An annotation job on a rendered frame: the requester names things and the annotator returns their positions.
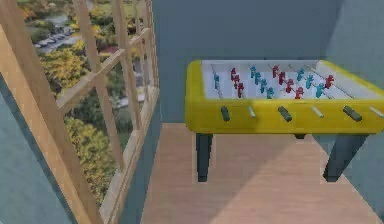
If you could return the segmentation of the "wooden framed window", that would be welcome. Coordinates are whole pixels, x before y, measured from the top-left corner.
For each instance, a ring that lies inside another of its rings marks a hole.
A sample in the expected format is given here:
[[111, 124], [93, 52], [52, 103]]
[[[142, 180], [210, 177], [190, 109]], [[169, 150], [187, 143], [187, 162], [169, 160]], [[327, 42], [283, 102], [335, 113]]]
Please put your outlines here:
[[[142, 11], [135, 18], [133, 37], [127, 35], [122, 0], [111, 0], [118, 50], [105, 61], [98, 57], [85, 0], [72, 1], [91, 72], [62, 97], [54, 98], [16, 0], [0, 0], [0, 73], [78, 224], [118, 224], [159, 96], [152, 0], [133, 0], [133, 8]], [[106, 75], [116, 64], [123, 69], [133, 124], [125, 147], [119, 144], [106, 88]], [[63, 122], [65, 113], [92, 89], [100, 98], [117, 163], [101, 206], [96, 205]]]

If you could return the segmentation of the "yellow table football table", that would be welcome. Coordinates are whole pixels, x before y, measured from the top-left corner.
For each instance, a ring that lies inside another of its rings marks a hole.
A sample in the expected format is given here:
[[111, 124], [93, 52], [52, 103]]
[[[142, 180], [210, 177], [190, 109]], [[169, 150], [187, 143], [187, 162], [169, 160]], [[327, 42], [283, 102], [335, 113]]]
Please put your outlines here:
[[324, 60], [195, 60], [185, 123], [196, 134], [200, 182], [215, 134], [333, 134], [323, 177], [335, 182], [365, 139], [384, 132], [384, 90]]

